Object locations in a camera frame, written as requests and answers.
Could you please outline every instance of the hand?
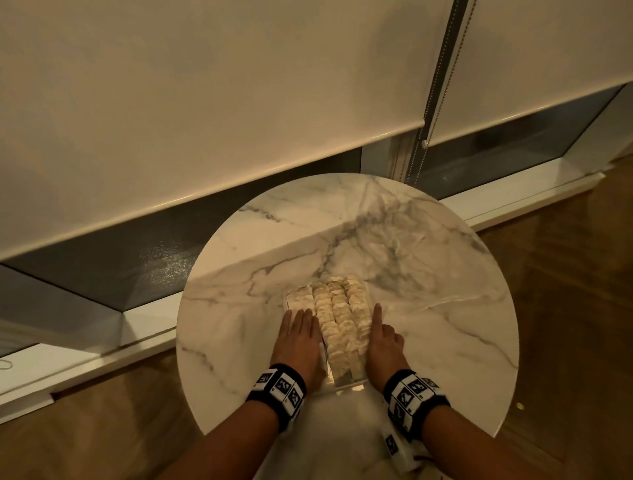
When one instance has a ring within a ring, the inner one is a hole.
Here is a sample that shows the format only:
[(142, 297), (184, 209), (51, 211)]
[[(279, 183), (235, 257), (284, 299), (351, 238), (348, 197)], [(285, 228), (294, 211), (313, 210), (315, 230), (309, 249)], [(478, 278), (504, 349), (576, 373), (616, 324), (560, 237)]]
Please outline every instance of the hand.
[(382, 307), (373, 308), (372, 331), (367, 348), (367, 378), (380, 393), (385, 384), (398, 370), (410, 369), (403, 353), (404, 337), (396, 333), (391, 325), (382, 324)]
[(319, 389), (325, 378), (325, 370), (321, 364), (321, 328), (312, 311), (299, 310), (292, 327), (292, 310), (288, 310), (281, 320), (279, 337), (273, 348), (270, 365), (285, 363), (295, 369), (303, 378), (308, 388), (308, 395)]

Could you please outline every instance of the white window shade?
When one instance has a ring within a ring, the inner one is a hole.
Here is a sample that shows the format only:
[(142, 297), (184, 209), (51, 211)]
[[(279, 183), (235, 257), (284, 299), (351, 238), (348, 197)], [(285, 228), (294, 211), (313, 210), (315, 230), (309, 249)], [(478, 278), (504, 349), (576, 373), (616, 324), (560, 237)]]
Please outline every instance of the white window shade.
[(631, 0), (477, 0), (429, 144), (629, 82), (632, 52)]
[(423, 124), (450, 0), (9, 0), (0, 258)]

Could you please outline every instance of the wooden floor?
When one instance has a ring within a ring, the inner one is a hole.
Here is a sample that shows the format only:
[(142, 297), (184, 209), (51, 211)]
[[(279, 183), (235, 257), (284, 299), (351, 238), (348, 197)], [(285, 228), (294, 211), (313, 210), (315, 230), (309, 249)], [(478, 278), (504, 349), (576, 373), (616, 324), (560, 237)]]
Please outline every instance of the wooden floor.
[[(510, 285), (521, 342), (499, 438), (556, 478), (631, 477), (633, 158), (593, 192), (482, 238)], [(152, 478), (199, 436), (171, 351), (0, 425), (0, 477)]]

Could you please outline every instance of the round table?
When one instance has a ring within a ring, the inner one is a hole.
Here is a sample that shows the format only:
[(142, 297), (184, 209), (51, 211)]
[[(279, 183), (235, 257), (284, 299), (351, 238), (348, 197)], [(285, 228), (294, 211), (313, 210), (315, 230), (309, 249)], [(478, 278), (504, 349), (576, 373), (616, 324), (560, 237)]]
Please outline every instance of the round table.
[[(389, 179), (325, 174), (259, 195), (213, 235), (180, 302), (182, 387), (204, 433), (228, 417), (268, 367), (286, 292), (356, 274), (405, 338), (411, 368), (490, 434), (506, 416), (518, 369), (517, 320), (505, 279), (469, 226), (428, 195)], [(388, 453), (388, 421), (368, 384), (309, 399), (262, 478), (368, 477)]]

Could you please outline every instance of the black wristband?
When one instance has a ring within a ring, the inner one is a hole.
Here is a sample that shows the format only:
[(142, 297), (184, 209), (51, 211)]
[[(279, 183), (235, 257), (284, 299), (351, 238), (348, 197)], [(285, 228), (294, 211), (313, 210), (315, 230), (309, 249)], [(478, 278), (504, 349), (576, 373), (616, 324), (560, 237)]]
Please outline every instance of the black wristband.
[(301, 375), (284, 363), (276, 363), (260, 375), (246, 401), (260, 401), (272, 408), (279, 418), (281, 433), (296, 418), (306, 393)]
[(391, 422), (409, 442), (422, 439), (422, 425), (431, 410), (451, 406), (435, 382), (408, 369), (393, 374), (382, 395), (389, 404)]

